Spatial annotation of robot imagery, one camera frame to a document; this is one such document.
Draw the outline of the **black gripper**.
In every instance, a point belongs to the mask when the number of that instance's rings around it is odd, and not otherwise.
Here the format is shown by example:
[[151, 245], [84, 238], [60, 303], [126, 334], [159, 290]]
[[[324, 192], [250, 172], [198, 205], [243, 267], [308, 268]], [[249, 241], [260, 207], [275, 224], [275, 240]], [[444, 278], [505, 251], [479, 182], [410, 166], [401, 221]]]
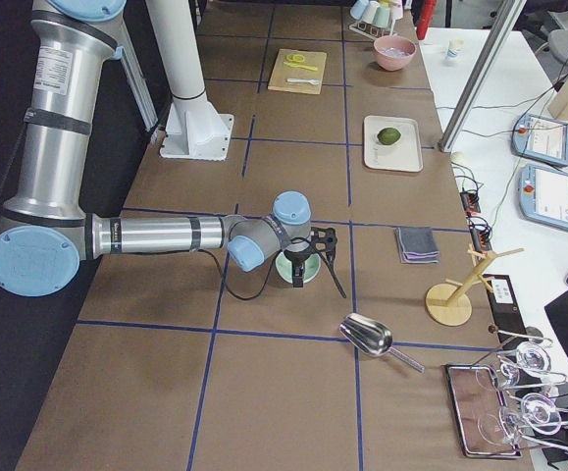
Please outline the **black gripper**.
[[290, 245], [283, 251], [284, 257], [292, 263], [291, 280], [295, 288], [304, 286], [303, 263], [316, 254], [329, 268], [336, 260], [336, 236], [297, 236], [290, 240]]

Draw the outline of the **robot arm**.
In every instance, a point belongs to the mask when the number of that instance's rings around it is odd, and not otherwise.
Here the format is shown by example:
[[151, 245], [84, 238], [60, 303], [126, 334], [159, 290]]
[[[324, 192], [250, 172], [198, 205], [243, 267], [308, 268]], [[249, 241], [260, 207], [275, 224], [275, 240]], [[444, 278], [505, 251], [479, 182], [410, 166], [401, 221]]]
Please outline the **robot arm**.
[[64, 288], [83, 260], [105, 254], [212, 253], [225, 249], [249, 272], [261, 265], [302, 287], [332, 268], [336, 233], [311, 223], [307, 198], [278, 195], [265, 216], [101, 218], [82, 211], [79, 191], [103, 64], [122, 62], [149, 130], [158, 116], [123, 19], [121, 1], [36, 1], [40, 48], [22, 132], [18, 191], [0, 216], [0, 287], [21, 296]]

